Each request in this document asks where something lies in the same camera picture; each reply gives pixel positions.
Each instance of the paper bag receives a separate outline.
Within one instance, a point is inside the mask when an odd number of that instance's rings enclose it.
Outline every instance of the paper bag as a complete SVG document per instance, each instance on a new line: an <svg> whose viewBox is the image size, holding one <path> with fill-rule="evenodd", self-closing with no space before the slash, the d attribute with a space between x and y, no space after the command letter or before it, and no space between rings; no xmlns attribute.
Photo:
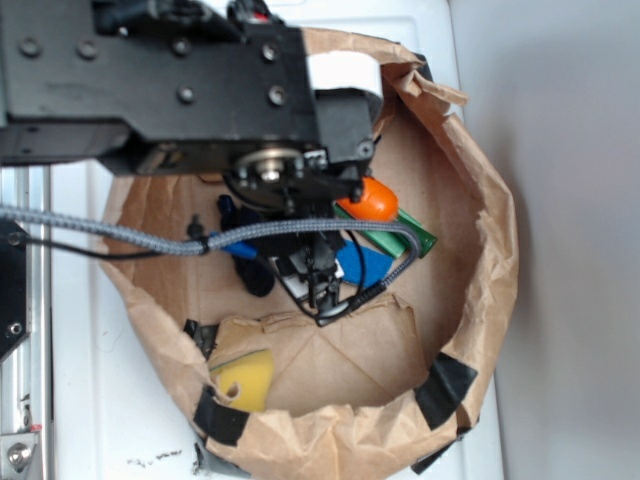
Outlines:
<svg viewBox="0 0 640 480"><path fill-rule="evenodd" d="M412 53L327 30L307 30L305 41L309 54L352 50L382 65L385 104L375 127L382 140L372 169L438 237L432 252L388 294L323 329L281 288L262 299L249 295L225 253L104 270L167 391L211 453L262 480L375 480L408 465L420 471L478 421L516 297L513 199L460 119L447 115L465 95L422 78ZM218 228L221 193L223 185L195 176L119 179L105 216L181 239L193 214ZM106 243L111 252L123 249ZM183 332L187 319L219 325L212 362L272 350L266 411L248 414L214 398L207 361Z"/></svg>

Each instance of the black cable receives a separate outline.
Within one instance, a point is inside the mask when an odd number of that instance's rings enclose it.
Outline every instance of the black cable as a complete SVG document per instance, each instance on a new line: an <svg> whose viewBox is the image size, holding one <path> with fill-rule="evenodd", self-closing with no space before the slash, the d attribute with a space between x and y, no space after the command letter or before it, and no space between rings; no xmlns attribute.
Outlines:
<svg viewBox="0 0 640 480"><path fill-rule="evenodd" d="M14 247L24 247L27 245L39 245L45 248L53 248L56 250L64 250L78 255L83 255L89 258L96 258L98 260L106 260L110 262L118 262L125 260L142 260L145 258L154 258L162 256L163 254L154 252L152 250L145 250L142 252L132 253L100 253L94 250L87 250L75 245L69 245L67 243L55 242L53 240L44 240L41 238L28 237L23 234L8 235L2 238L6 240L10 245Z"/></svg>
<svg viewBox="0 0 640 480"><path fill-rule="evenodd" d="M261 255L258 255L256 257L256 261L259 262L262 266L264 266L267 270L269 270L269 272L271 272L271 274L276 278L276 280L278 280L280 285L282 285L282 287L284 288L284 291L287 292L287 295L289 295L289 298L291 298L291 300L293 300L293 303L296 304L296 306L298 307L300 312L302 312L303 315L306 315L307 317L312 318L313 320L315 320L315 315L316 314L313 313L311 310L308 310L304 306L304 303L302 303L300 301L300 299L298 299L298 297L296 297L293 294L293 292L289 289L289 287L287 285L287 282L284 281L284 278L282 278L282 275L280 274L278 269L271 264L271 261L269 261L268 258L265 258L265 257L263 257Z"/></svg>
<svg viewBox="0 0 640 480"><path fill-rule="evenodd" d="M362 273L360 280L358 282L358 289L356 291L356 293L354 295L352 295L351 297L345 299L345 302L348 302L347 305L345 306L345 308L328 317L323 317L318 313L313 313L311 310L307 309L304 305L304 303L297 298L294 293L289 289L287 283L284 281L284 278L282 278L282 275L280 274L280 272L278 271L278 269L276 267L274 267L272 265L272 263L269 261L268 258L264 258L262 256L258 256L256 258L256 260L263 265L267 270L269 270L271 272L271 274L276 278L276 280L278 280L278 282L280 283L280 285L282 285L282 287L284 288L285 292L287 293L287 295L289 296L289 298L291 298L291 300L293 300L293 302L296 304L296 306L298 307L298 310L300 310L300 312L303 315L306 315L307 317L313 319L318 325L320 326L324 326L324 325L328 325L329 323L332 323L336 320L338 320L339 318L342 318L343 316L353 312L354 310L356 310L360 305L362 305L363 303L366 303L366 301L370 300L371 298L377 296L379 293L382 293L385 288L380 288L380 282L378 282L377 284L365 289L364 288L364 283L365 283L365 276L367 273L367 265L366 265L366 261L364 259L364 252L362 250L362 246L360 245L360 242L358 242L358 239L356 238L356 236L354 235L354 233L350 230L346 230L347 235L349 235L349 237L351 238L351 240L353 241L355 247L356 247L356 251L358 252L358 259L360 261L360 271Z"/></svg>

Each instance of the blue block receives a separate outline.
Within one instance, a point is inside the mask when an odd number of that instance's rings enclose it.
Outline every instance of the blue block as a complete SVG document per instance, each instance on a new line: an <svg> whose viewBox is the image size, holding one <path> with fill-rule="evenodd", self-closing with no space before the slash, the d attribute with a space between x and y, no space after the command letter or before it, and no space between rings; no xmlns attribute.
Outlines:
<svg viewBox="0 0 640 480"><path fill-rule="evenodd" d="M347 245L338 252L338 262L340 262L340 266L344 270L343 280L357 285L362 276L358 250L353 242L345 241ZM362 247L362 253L364 254L364 263L367 271L364 278L364 286L366 288L382 280L387 275L393 264L393 258L367 247Z"/></svg>

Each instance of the yellow sponge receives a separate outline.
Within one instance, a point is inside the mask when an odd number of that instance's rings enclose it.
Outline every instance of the yellow sponge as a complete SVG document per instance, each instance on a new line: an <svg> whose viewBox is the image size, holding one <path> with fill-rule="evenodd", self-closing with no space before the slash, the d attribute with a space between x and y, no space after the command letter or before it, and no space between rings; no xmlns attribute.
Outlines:
<svg viewBox="0 0 640 480"><path fill-rule="evenodd" d="M231 408L247 412L264 411L273 378L271 350L248 353L213 367L210 372L221 392L231 398Z"/></svg>

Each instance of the black metal bracket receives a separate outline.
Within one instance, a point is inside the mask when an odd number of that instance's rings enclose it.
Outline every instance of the black metal bracket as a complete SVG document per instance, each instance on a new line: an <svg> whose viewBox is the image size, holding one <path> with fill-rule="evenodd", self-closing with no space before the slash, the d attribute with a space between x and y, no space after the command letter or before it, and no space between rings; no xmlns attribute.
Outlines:
<svg viewBox="0 0 640 480"><path fill-rule="evenodd" d="M0 363L29 335L27 321L27 251L10 244L27 233L14 222L0 221Z"/></svg>

